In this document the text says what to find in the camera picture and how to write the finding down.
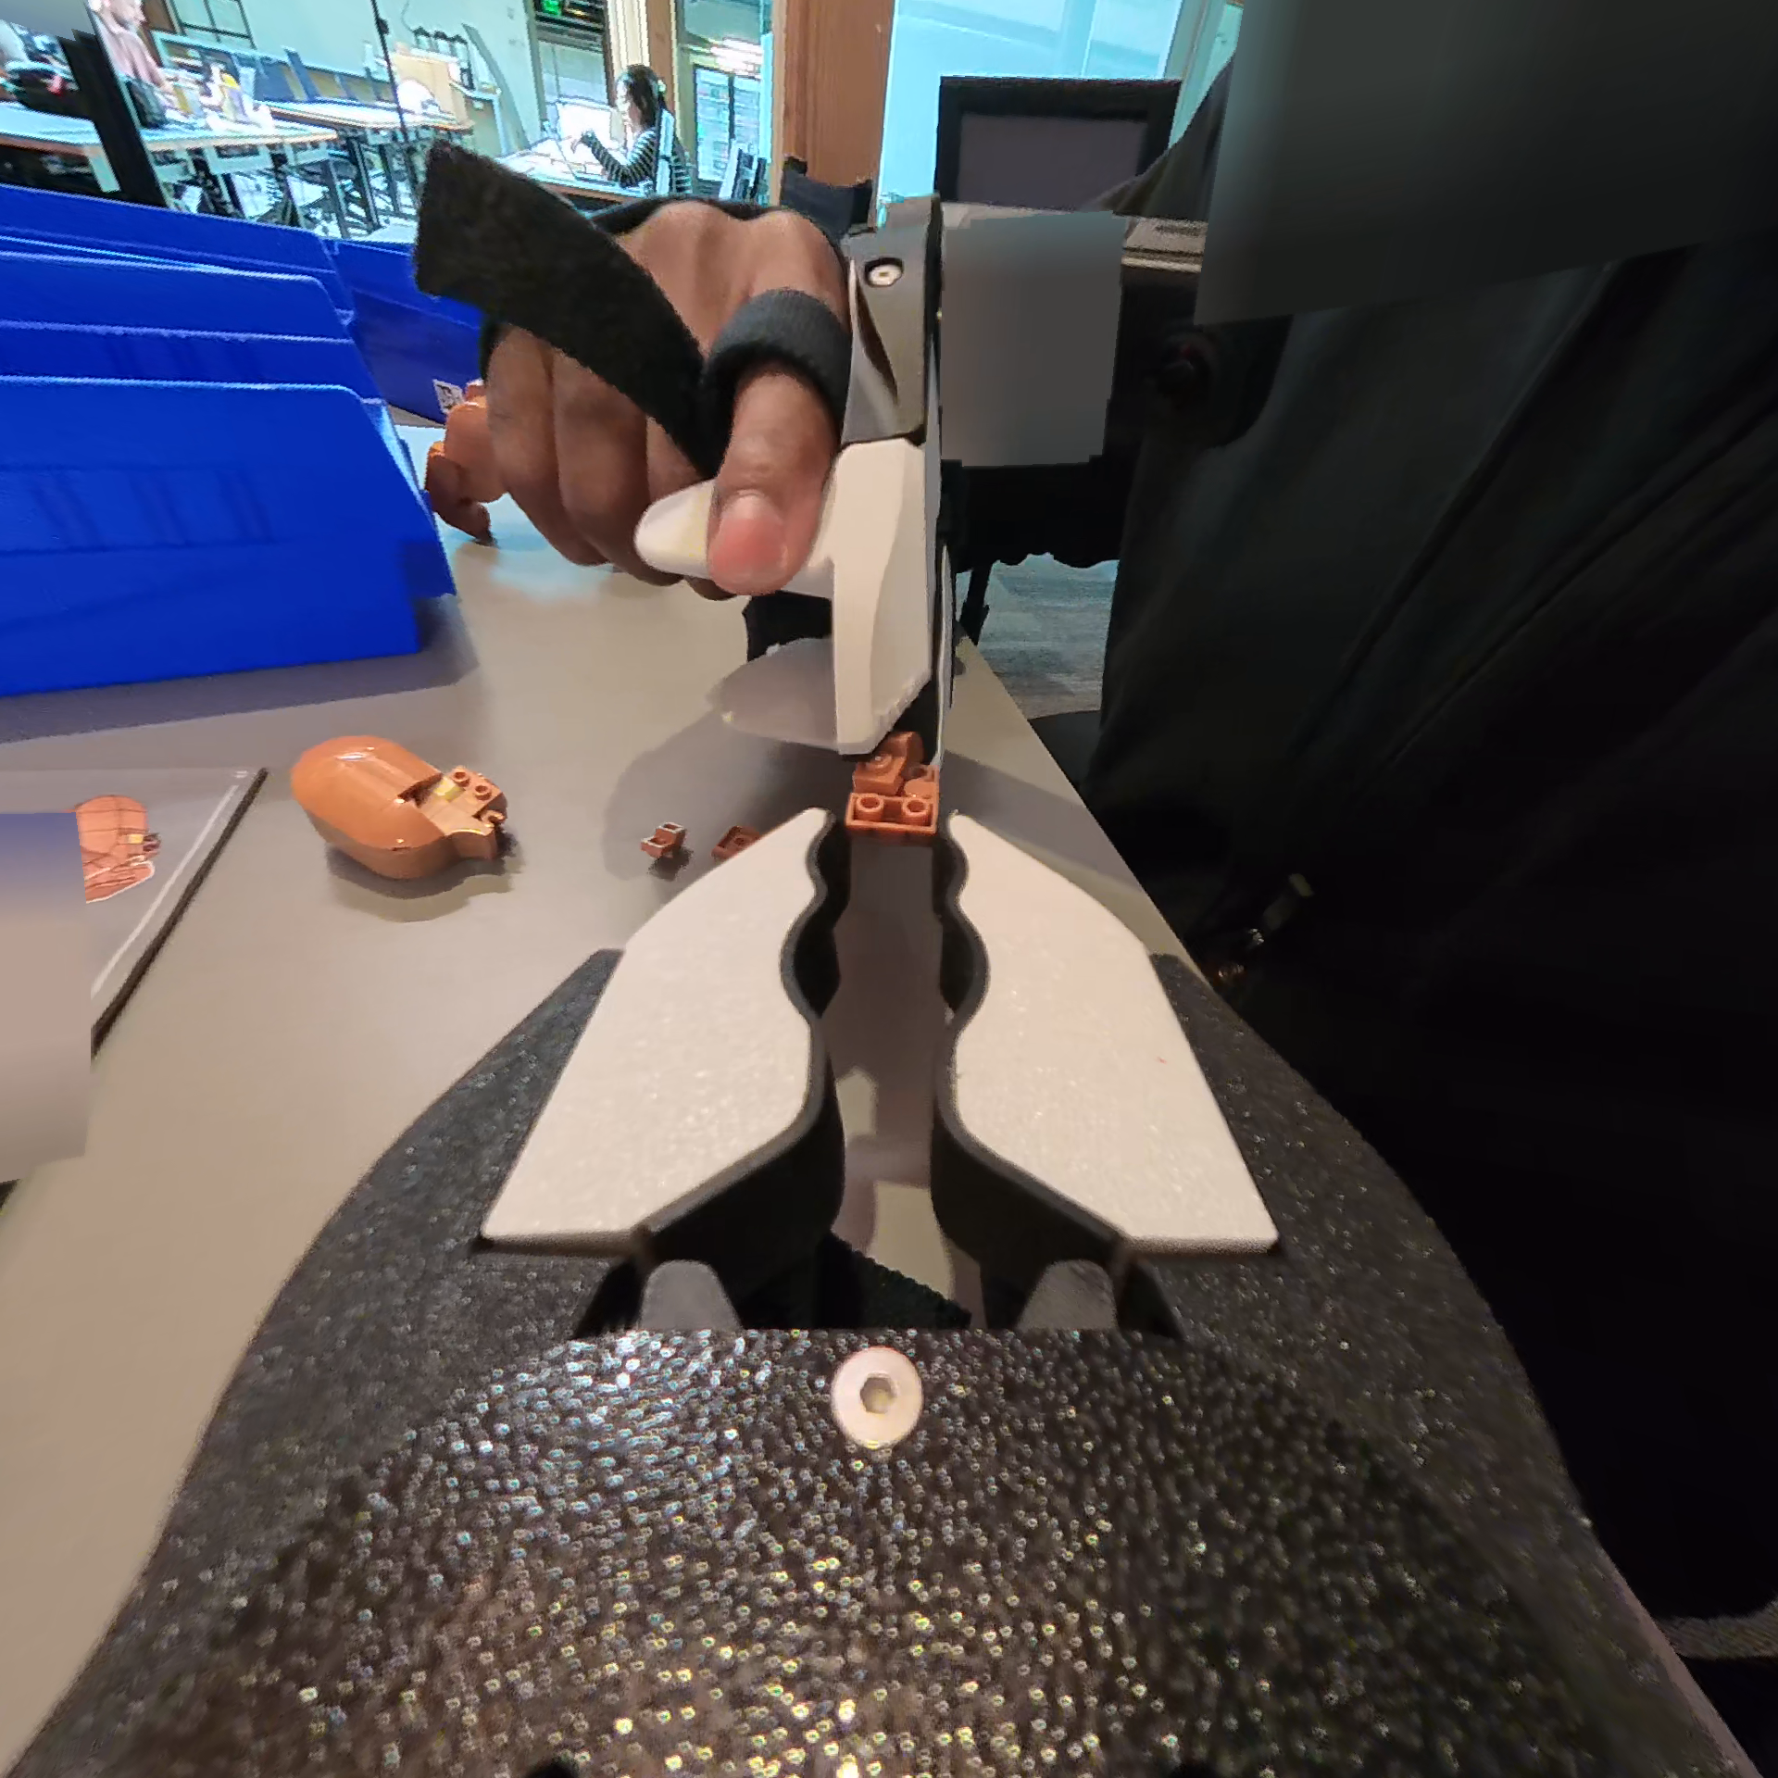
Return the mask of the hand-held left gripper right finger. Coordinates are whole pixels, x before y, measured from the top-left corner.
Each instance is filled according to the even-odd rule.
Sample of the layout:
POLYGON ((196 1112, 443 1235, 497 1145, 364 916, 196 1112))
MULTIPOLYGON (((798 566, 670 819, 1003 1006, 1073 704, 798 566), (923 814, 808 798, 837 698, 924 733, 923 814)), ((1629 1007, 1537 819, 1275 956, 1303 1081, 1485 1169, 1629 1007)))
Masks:
POLYGON ((934 850, 947 1026, 928 1189, 979 1266, 1266 1253, 1274 1221, 1143 942, 947 814, 934 850))

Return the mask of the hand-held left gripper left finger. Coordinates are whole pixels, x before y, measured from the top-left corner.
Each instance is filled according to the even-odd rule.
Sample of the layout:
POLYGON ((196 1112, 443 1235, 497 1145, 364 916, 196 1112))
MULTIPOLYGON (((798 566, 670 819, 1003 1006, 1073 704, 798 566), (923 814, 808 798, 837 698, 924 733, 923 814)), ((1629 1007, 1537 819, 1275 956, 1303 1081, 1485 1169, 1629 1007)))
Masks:
POLYGON ((837 1213, 819 1026, 837 983, 842 830, 791 814, 624 946, 489 1206, 518 1253, 791 1256, 837 1213))

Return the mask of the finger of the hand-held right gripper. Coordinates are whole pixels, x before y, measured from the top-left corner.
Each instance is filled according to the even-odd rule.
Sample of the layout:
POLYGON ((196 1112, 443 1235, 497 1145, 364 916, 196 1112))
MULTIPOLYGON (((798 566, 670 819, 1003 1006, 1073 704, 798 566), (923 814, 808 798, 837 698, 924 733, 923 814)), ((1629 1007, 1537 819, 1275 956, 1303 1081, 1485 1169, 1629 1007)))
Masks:
POLYGON ((829 486, 835 751, 875 750, 927 685, 934 561, 921 445, 845 449, 829 486))

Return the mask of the round brown brick assembly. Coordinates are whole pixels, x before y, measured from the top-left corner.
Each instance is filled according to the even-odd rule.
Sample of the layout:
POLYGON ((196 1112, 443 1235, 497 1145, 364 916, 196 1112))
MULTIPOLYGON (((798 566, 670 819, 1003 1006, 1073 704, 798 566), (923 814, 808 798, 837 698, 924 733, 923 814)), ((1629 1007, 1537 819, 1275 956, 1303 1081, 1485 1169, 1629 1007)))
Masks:
POLYGON ((474 768, 435 768, 387 739, 308 746, 292 765, 292 793, 328 846, 389 880, 423 880, 457 862, 501 855, 503 790, 474 768))

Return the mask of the grey desk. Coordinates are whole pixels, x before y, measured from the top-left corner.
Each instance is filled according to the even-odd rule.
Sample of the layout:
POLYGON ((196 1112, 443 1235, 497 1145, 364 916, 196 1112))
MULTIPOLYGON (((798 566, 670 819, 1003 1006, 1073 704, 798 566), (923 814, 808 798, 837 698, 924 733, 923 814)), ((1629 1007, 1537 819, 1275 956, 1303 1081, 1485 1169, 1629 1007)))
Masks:
POLYGON ((393 1140, 599 947, 845 786, 709 707, 740 610, 572 566, 509 504, 421 653, 4 701, 4 768, 267 768, 92 1067, 80 1156, 4 1203, 4 1764, 127 1599, 285 1276, 393 1140), (470 763, 517 855, 433 888, 332 863, 287 792, 341 735, 470 763), (688 859, 638 840, 686 827, 688 859))

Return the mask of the black monitor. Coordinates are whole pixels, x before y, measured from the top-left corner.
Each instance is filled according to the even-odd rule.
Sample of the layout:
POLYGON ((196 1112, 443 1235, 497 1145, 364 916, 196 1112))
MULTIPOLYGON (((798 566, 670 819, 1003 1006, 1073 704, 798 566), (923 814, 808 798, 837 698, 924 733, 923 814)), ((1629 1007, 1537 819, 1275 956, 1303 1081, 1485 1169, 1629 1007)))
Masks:
POLYGON ((1167 145, 1181 83, 945 76, 936 194, 944 202, 1079 209, 1167 145))

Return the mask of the black office chair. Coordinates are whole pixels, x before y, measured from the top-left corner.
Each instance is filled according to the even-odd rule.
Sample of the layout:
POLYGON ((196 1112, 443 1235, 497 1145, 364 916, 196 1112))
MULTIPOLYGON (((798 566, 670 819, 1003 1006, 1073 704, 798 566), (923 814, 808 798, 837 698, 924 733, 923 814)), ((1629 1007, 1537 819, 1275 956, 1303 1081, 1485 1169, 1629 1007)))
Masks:
POLYGON ((827 184, 812 177, 803 163, 785 156, 777 196, 778 208, 810 220, 833 243, 850 232, 875 226, 872 177, 854 184, 827 184))

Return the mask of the wooden beam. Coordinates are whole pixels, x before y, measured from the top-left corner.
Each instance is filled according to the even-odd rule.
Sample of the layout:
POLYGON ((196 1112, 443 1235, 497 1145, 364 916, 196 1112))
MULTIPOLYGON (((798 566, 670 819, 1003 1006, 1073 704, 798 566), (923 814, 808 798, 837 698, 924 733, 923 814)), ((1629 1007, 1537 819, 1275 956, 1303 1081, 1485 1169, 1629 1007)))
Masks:
POLYGON ((873 180, 893 1, 770 6, 772 163, 795 159, 832 185, 873 180))

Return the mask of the brown and tan brick assembly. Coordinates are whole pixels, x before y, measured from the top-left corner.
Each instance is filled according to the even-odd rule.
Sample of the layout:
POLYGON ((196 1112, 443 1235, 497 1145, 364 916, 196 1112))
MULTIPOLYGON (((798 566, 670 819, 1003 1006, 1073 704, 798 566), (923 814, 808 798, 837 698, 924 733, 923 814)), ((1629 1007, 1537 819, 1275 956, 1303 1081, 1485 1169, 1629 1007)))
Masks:
POLYGON ((426 496, 438 521, 476 544, 495 544, 489 505, 506 496, 506 481, 486 426, 483 380, 465 384, 444 432, 430 445, 426 496))

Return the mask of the grey instruction booklet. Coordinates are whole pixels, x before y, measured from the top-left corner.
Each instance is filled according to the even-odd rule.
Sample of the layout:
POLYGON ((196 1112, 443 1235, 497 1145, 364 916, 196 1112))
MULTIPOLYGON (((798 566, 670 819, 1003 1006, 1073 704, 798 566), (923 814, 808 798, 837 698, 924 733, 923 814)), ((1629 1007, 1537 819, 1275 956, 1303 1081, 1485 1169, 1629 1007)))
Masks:
POLYGON ((96 1046, 167 942, 259 770, 1 773, 1 1178, 82 1151, 96 1046))

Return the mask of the row of blue plastic bins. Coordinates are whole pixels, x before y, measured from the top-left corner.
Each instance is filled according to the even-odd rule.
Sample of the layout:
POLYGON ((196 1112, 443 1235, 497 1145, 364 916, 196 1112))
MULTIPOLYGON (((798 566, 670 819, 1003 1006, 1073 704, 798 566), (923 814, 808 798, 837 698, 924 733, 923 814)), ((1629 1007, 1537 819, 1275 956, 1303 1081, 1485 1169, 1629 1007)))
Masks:
POLYGON ((399 250, 4 185, 4 697, 418 649, 455 587, 382 296, 399 250))

